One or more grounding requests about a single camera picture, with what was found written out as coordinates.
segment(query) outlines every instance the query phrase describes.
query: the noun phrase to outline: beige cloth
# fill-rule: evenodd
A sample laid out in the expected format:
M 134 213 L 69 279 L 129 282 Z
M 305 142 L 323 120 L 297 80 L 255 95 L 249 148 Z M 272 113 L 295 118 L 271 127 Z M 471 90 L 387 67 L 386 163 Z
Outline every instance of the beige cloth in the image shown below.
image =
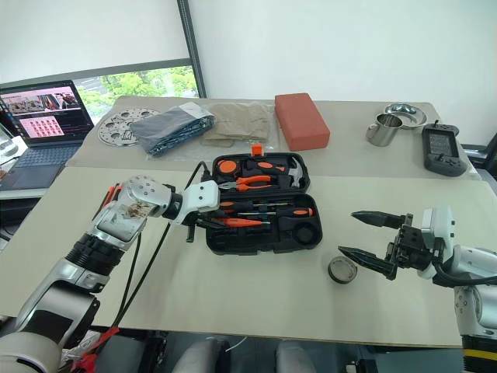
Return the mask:
M 202 144 L 232 146 L 233 140 L 267 141 L 269 115 L 258 103 L 215 103 L 207 109 L 214 115 L 213 128 L 203 134 Z

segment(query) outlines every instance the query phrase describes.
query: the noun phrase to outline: metal bowl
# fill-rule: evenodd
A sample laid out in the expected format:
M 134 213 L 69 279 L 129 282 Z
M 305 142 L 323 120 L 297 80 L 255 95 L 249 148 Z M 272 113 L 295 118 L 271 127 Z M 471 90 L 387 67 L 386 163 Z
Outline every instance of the metal bowl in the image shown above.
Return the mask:
M 402 127 L 407 130 L 413 130 L 426 124 L 426 114 L 416 106 L 408 103 L 391 103 L 385 107 L 385 113 L 392 114 L 402 121 Z

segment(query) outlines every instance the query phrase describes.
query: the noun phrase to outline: red foam block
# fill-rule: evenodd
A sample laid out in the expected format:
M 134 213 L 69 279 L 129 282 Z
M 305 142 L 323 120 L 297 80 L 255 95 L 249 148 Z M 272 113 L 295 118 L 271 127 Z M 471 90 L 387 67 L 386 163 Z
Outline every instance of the red foam block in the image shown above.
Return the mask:
M 330 131 L 307 93 L 274 97 L 276 116 L 293 151 L 326 148 Z

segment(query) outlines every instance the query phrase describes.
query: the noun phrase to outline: gray pants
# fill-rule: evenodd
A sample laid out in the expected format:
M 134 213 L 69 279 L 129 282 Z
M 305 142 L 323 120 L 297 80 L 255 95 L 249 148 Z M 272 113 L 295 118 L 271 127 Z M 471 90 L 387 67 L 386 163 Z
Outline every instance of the gray pants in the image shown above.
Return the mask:
M 172 373 L 216 373 L 221 348 L 221 341 L 216 339 L 194 343 L 181 356 Z M 276 350 L 276 373 L 316 373 L 316 370 L 297 342 L 284 340 Z

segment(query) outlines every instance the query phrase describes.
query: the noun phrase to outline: stainless steel cup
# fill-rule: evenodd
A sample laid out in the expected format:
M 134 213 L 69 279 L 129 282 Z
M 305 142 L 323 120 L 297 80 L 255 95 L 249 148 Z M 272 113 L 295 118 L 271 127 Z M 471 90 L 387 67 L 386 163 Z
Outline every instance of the stainless steel cup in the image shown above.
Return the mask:
M 402 120 L 391 114 L 379 114 L 366 131 L 367 140 L 376 146 L 387 146 L 393 140 Z

